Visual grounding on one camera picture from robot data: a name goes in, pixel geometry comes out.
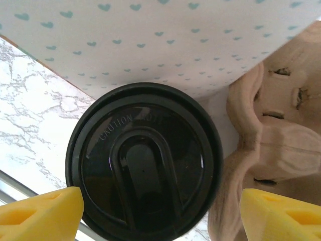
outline teal heart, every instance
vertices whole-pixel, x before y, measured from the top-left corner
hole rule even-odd
[[[52,29],[54,24],[52,22],[47,22],[47,23],[40,23],[42,26],[48,28],[48,29]]]
[[[259,29],[262,29],[264,26],[263,25],[257,25],[254,27],[255,30],[259,30]]]
[[[96,46],[96,42],[87,42],[87,45],[91,46],[91,47],[95,47]]]
[[[133,9],[134,11],[138,11],[138,10],[140,10],[141,5],[140,4],[137,4],[137,5],[132,4],[132,5],[130,5],[130,8]]]
[[[110,9],[110,4],[98,4],[98,7],[99,9],[107,12]]]
[[[293,29],[296,29],[296,28],[297,28],[297,26],[290,26],[290,27],[288,27],[287,29],[293,30]]]
[[[15,14],[15,17],[21,20],[28,21],[29,20],[29,15],[24,13],[24,14]]]
[[[194,4],[194,3],[189,3],[189,8],[194,10],[194,9],[197,9],[197,7],[199,6],[200,4]]]
[[[113,40],[112,42],[113,42],[114,44],[121,44],[121,39]]]
[[[302,2],[293,2],[290,4],[290,8],[296,8],[297,6],[301,5]]]
[[[170,0],[158,0],[160,4],[167,4]]]
[[[54,45],[53,45],[53,46],[46,46],[46,49],[50,49],[50,50],[56,50],[56,48],[57,48],[57,47],[54,46]]]
[[[155,35],[160,37],[161,35],[163,35],[164,32],[156,32]]]
[[[70,19],[74,14],[72,13],[72,11],[68,11],[68,12],[60,12],[60,15]]]

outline cardboard egg carton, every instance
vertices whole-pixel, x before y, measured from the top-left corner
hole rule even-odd
[[[240,138],[209,212],[212,241],[247,240],[244,188],[321,205],[321,22],[230,85],[227,112]]]

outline gray marble vein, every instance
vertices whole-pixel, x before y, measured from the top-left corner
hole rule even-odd
[[[93,101],[0,39],[0,169],[37,193],[64,188],[67,144]],[[219,108],[224,112],[225,104]],[[226,132],[229,121],[221,116],[219,129]],[[207,216],[177,240],[210,240]]]

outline black lid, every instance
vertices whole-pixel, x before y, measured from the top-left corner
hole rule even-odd
[[[222,148],[188,95],[136,83],[99,98],[80,118],[66,157],[83,220],[109,240],[173,240],[204,216],[219,186]]]

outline marble surface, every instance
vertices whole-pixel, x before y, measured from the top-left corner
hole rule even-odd
[[[225,156],[237,143],[225,111],[226,95],[223,89],[200,101],[219,130]],[[39,194],[64,188],[67,143],[93,101],[0,39],[0,169]],[[207,216],[177,240],[209,240]]]

